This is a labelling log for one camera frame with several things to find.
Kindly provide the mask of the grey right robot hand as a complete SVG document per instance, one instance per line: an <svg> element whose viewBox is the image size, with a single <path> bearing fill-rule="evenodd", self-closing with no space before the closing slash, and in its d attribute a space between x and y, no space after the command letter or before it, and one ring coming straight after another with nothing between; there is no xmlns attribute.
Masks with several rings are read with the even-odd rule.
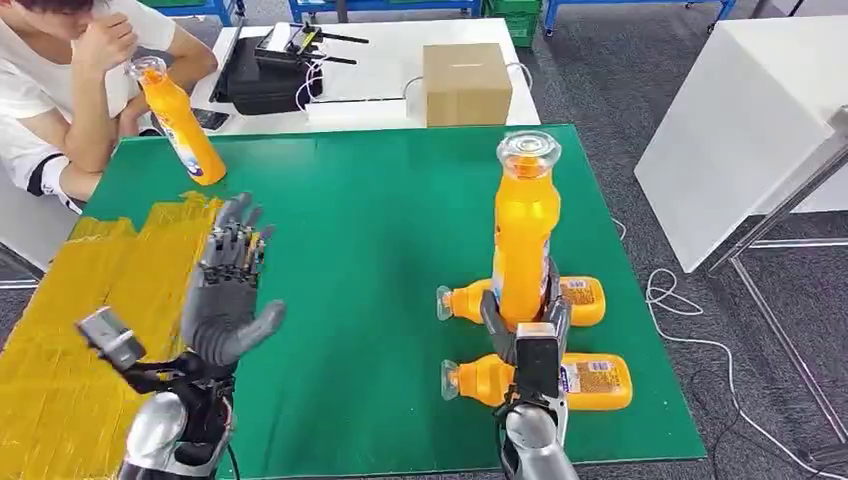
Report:
<svg viewBox="0 0 848 480"><path fill-rule="evenodd" d="M543 297L545 303L540 308L535 320L549 323L554 327L557 334L559 356L562 356L566 350L567 334L570 328L571 305L562 292L560 280L561 276L555 261L548 258L547 286ZM507 328L493 291L483 291L479 311L495 353L506 364L515 366L517 362L516 333Z"/></svg>

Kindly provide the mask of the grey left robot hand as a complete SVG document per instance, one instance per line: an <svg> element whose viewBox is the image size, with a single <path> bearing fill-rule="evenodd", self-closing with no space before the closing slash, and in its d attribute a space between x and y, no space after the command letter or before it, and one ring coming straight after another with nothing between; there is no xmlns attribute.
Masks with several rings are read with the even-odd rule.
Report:
<svg viewBox="0 0 848 480"><path fill-rule="evenodd" d="M241 192L218 210L195 264L181 316L186 347L206 363L234 364L280 328L286 304L257 304L258 287L272 225L259 231L262 214L252 195Z"/></svg>

